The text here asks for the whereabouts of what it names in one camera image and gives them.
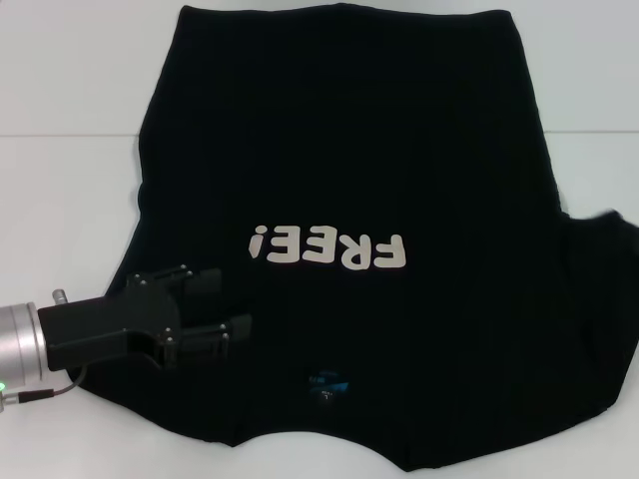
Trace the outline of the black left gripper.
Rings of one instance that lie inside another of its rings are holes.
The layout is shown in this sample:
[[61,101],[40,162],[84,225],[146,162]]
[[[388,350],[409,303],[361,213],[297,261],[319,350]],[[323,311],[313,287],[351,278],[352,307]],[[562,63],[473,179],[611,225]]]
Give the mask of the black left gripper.
[[160,367],[177,361],[226,359],[233,343],[251,337],[250,314],[181,329],[176,297],[217,294],[218,268],[187,265],[133,272],[119,292],[40,308],[48,367],[63,370],[128,355],[145,355]]

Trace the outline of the black shirt with FREE print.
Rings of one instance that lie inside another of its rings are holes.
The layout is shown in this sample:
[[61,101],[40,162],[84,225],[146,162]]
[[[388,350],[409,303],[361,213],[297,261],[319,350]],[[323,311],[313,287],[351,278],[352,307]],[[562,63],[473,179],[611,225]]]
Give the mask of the black shirt with FREE print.
[[506,11],[180,13],[111,283],[223,273],[220,365],[93,365],[175,433],[309,431],[399,468],[525,445],[612,406],[639,342],[639,228],[561,205]]

